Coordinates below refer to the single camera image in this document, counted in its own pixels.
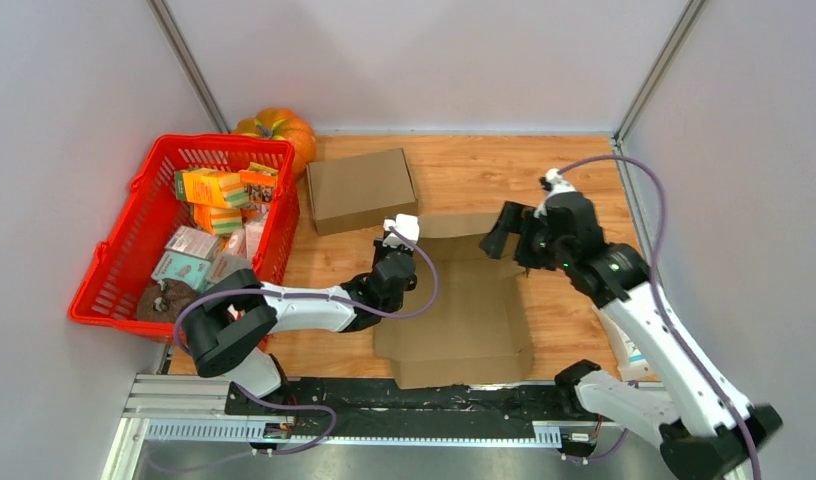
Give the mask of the brown cardboard box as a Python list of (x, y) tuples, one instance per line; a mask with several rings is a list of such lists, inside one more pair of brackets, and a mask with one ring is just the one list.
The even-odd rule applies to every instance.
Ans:
[(312, 219), (321, 237), (382, 226), (398, 214), (419, 214), (412, 172), (401, 148), (314, 161), (306, 176)]

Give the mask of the brown cardboard sheet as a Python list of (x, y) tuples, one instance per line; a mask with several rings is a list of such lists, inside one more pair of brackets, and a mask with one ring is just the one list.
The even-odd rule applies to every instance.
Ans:
[(382, 320), (373, 349), (389, 360), (401, 389), (501, 384), (525, 379), (534, 360), (532, 339), (509, 235), (492, 259), (480, 242), (494, 213), (422, 215), (419, 246), (431, 263), (417, 263), (417, 286), (406, 293), (410, 318)]

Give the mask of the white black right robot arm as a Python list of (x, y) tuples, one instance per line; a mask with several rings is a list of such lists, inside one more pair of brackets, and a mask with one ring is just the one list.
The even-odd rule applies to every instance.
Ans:
[(589, 360), (559, 372), (554, 404), (570, 419), (606, 416), (653, 445), (678, 479), (721, 479), (780, 431), (770, 404), (753, 404), (699, 349), (631, 245), (609, 243), (582, 193), (550, 195), (538, 208), (507, 201), (480, 242), (488, 257), (561, 270), (639, 348), (667, 394), (614, 379)]

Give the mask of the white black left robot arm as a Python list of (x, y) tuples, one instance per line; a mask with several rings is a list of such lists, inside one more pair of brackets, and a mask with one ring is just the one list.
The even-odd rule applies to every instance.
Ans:
[(263, 339), (301, 330), (353, 333), (402, 317), (404, 295), (417, 283), (417, 245), (390, 231), (374, 246), (369, 272), (325, 289), (280, 287), (238, 270), (180, 311), (174, 341), (199, 376), (224, 376), (263, 413), (278, 414), (290, 390), (278, 361), (261, 350)]

